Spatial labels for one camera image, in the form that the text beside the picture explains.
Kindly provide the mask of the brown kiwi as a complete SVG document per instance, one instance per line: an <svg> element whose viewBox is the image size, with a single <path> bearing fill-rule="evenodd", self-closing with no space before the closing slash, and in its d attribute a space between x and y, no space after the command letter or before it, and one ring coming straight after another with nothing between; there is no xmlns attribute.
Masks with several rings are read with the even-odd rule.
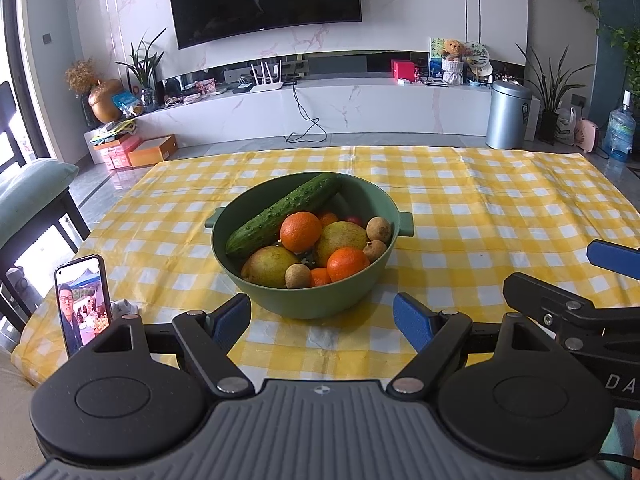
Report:
<svg viewBox="0 0 640 480"><path fill-rule="evenodd" d="M386 252L387 246L382 240L369 240L367 245L363 247L362 252L368 258L370 263L374 263L381 258Z"/></svg>
<svg viewBox="0 0 640 480"><path fill-rule="evenodd" d="M311 286L311 270L303 263L294 263L285 271L287 289L307 288Z"/></svg>

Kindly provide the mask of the small orange mandarin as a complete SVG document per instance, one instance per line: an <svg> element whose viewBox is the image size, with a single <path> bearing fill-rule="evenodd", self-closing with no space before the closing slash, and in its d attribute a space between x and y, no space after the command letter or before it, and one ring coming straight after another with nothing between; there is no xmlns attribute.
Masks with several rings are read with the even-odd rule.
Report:
<svg viewBox="0 0 640 480"><path fill-rule="evenodd" d="M368 257L361 249L342 247L329 256L326 270L331 281L335 283L361 272L369 264Z"/></svg>

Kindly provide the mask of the brown kiwi fruit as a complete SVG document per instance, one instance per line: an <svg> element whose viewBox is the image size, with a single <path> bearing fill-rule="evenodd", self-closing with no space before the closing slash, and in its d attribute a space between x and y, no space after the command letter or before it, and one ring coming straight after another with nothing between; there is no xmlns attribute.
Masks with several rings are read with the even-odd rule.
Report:
<svg viewBox="0 0 640 480"><path fill-rule="evenodd" d="M393 228L385 218L376 216L369 220L366 226L367 237L373 242L378 240L387 244L393 236Z"/></svg>

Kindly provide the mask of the large orange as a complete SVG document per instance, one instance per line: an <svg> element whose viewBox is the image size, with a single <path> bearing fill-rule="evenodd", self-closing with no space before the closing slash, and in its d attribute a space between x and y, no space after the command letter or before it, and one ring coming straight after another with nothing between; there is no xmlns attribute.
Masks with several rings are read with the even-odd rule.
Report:
<svg viewBox="0 0 640 480"><path fill-rule="evenodd" d="M290 214L280 227L280 241L290 252L308 252L318 242L322 224L318 217L308 211Z"/></svg>

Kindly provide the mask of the yellow green pear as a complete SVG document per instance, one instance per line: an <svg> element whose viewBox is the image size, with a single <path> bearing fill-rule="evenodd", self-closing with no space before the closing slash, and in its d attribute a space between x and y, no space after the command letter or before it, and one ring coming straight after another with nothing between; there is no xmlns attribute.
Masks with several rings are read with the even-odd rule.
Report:
<svg viewBox="0 0 640 480"><path fill-rule="evenodd" d="M353 247L363 249L367 245L366 230L352 222L337 221L328 224L314 246L314 261L317 266L326 266L329 256L338 248Z"/></svg>

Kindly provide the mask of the red apple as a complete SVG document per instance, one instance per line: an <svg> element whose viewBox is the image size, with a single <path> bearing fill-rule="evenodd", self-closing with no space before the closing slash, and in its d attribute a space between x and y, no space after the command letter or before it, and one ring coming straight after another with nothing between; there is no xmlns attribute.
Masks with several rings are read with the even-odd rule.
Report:
<svg viewBox="0 0 640 480"><path fill-rule="evenodd" d="M363 226L363 221L357 216L348 216L345 220L356 224L356 226Z"/></svg>

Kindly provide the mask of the green plastic bowl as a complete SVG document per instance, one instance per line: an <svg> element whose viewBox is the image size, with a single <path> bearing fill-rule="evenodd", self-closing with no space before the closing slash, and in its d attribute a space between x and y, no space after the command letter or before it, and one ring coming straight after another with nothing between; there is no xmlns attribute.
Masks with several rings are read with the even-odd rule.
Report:
<svg viewBox="0 0 640 480"><path fill-rule="evenodd" d="M222 270L266 310L328 318L363 299L401 236L414 231L375 184L337 172L288 174L250 188L207 220Z"/></svg>

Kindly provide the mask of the green cucumber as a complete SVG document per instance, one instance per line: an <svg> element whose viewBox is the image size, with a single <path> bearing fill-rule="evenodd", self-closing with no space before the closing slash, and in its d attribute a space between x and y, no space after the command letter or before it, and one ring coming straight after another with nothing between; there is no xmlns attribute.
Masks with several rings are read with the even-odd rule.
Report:
<svg viewBox="0 0 640 480"><path fill-rule="evenodd" d="M279 238L291 214L313 212L332 198L341 179L332 172L303 172L278 177L244 192L224 212L233 226L224 244L230 258L246 258Z"/></svg>

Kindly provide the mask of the water bottle jug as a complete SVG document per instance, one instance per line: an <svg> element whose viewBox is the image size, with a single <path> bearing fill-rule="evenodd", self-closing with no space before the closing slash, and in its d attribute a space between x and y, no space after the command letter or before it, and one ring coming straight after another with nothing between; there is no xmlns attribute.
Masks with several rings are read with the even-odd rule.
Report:
<svg viewBox="0 0 640 480"><path fill-rule="evenodd" d="M608 156L626 162L634 145L636 121L631 110L632 93L626 90L622 105L608 115L603 149Z"/></svg>

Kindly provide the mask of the silver trash can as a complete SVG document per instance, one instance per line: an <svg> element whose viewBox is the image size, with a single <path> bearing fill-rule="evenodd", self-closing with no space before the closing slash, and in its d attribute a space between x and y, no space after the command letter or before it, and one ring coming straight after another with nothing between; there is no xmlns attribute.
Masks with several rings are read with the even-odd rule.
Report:
<svg viewBox="0 0 640 480"><path fill-rule="evenodd" d="M521 148L525 140L533 92L510 81L491 84L486 144L495 150Z"/></svg>

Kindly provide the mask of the chair with green cushion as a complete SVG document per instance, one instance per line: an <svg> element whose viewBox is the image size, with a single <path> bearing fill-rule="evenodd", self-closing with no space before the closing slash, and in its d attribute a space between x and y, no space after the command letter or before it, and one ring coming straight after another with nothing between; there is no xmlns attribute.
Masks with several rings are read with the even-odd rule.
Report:
<svg viewBox="0 0 640 480"><path fill-rule="evenodd" d="M12 285L8 271L50 228L57 229L70 249L77 252L77 245L61 224L63 217L70 218L82 240L90 230L70 195L79 168L54 158L26 160L10 127L15 114L11 86L2 82L1 133L8 140L11 157L1 163L1 284L6 290L1 295L1 315L21 332L32 316L32 307Z"/></svg>

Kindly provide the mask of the white marble tv cabinet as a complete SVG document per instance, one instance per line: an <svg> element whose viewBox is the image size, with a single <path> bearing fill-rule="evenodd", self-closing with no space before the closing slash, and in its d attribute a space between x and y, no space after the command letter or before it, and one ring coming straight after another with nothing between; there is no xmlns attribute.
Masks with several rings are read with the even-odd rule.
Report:
<svg viewBox="0 0 640 480"><path fill-rule="evenodd" d="M490 100L488 89L468 86L403 86L380 77L313 79L266 92L228 91L156 110L136 124L142 138L173 133L187 148L302 133L311 125L298 110L303 107L320 133L484 136Z"/></svg>

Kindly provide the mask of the white wifi router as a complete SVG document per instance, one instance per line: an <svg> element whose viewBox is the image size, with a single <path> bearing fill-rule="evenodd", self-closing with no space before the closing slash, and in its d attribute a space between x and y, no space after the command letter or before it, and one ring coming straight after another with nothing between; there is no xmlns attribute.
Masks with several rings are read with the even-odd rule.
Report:
<svg viewBox="0 0 640 480"><path fill-rule="evenodd" d="M281 60L273 64L250 64L250 71L254 78L254 87L250 90L252 93L280 90L284 85Z"/></svg>

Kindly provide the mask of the teddy bear toy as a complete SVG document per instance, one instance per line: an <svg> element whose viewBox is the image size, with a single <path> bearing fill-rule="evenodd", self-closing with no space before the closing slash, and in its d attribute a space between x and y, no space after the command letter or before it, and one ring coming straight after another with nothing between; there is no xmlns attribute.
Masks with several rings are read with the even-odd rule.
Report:
<svg viewBox="0 0 640 480"><path fill-rule="evenodd" d="M461 41L446 39L442 44L442 79L450 86L461 86L463 82L464 63L472 54L470 48Z"/></svg>

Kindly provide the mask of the potted green plant left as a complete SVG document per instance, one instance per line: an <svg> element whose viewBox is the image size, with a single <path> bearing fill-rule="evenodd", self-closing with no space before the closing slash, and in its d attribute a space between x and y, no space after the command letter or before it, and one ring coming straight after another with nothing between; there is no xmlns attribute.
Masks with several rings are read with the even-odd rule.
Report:
<svg viewBox="0 0 640 480"><path fill-rule="evenodd" d="M130 44L127 61L116 61L119 66L128 70L128 76L137 79L140 87L140 101L145 113L154 112L157 109L157 67L163 59L165 52L157 50L156 42L163 36L162 29L153 39L141 38L137 44Z"/></svg>

